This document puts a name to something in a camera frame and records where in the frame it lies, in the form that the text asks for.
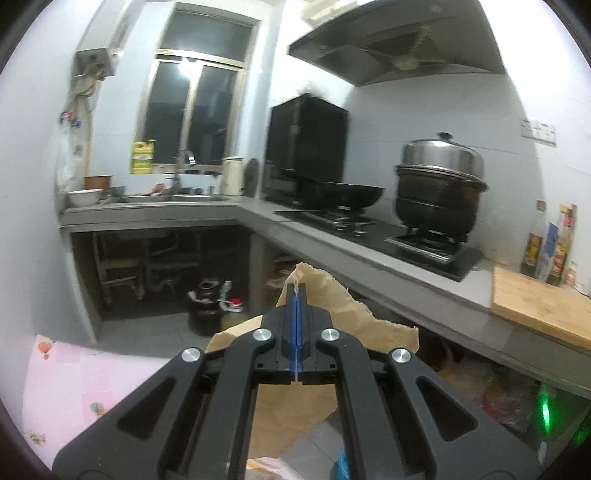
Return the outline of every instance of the blue strip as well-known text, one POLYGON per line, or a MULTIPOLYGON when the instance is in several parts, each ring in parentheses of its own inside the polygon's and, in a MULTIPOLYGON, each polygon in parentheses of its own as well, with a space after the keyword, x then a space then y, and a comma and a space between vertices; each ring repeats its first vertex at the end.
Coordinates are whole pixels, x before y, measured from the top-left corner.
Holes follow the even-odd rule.
POLYGON ((297 371, 298 371, 298 379, 300 380, 300 373, 302 372, 302 346, 301 346, 301 305, 300 305, 300 297, 298 296, 295 300, 295 306, 297 309, 297 325, 295 327, 295 355, 297 358, 297 371))
POLYGON ((298 325, 298 301, 297 295, 291 298, 291 325, 290 325, 290 377, 296 381, 297 369, 297 325, 298 325))

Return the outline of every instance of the jar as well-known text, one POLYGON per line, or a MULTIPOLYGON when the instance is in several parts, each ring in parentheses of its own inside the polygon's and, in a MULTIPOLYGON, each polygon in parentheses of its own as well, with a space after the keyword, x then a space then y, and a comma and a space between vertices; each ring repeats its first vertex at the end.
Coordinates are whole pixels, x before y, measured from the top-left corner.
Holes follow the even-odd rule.
POLYGON ((248 320, 248 316, 244 313, 244 307, 242 306, 241 299, 230 300, 225 312, 222 316, 222 330, 228 330, 229 328, 240 325, 242 322, 248 320))
POLYGON ((215 278, 204 278, 197 290, 187 293, 189 327, 194 333, 211 337, 221 330, 219 296, 220 283, 215 278))

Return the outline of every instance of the pink tablecloth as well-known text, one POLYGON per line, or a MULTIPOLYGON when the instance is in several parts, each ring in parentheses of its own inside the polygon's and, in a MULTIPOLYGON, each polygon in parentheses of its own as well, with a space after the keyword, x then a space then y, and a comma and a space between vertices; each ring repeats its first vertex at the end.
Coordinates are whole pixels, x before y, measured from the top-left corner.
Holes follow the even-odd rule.
MULTIPOLYGON (((117 355, 38 336, 22 404, 25 438, 51 468, 61 447, 167 361, 117 355)), ((247 478, 302 480, 281 459, 258 459, 250 462, 249 468, 247 478)))

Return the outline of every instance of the frying pan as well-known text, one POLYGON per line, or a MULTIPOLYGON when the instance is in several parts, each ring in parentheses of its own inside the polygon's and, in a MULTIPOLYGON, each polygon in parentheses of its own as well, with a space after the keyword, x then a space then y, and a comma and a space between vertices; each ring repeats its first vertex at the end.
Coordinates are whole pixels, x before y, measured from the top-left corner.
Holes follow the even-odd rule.
POLYGON ((377 202, 383 191, 383 188, 366 185, 306 181, 300 183, 299 197, 304 208, 323 210, 349 207, 351 210, 361 210, 377 202))

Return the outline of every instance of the screw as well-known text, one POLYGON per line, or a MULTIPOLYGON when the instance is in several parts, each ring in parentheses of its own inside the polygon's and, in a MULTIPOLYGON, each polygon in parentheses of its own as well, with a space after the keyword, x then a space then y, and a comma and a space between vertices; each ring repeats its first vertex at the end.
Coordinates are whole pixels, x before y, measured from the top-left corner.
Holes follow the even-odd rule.
POLYGON ((255 340, 258 340, 259 342, 264 342, 265 340, 268 340, 269 338, 271 338, 271 335, 273 335, 271 331, 266 328, 259 328, 258 330, 255 330, 252 334, 255 340))
POLYGON ((405 348, 397 348, 392 352, 392 360, 398 364, 405 364, 411 359, 411 354, 405 348))
POLYGON ((201 358, 201 352, 197 348, 187 348, 181 354, 181 358, 187 363, 196 362, 201 358))
POLYGON ((322 330, 320 336, 327 342, 334 342, 335 340, 339 339, 340 333, 334 328, 327 328, 326 330, 322 330))

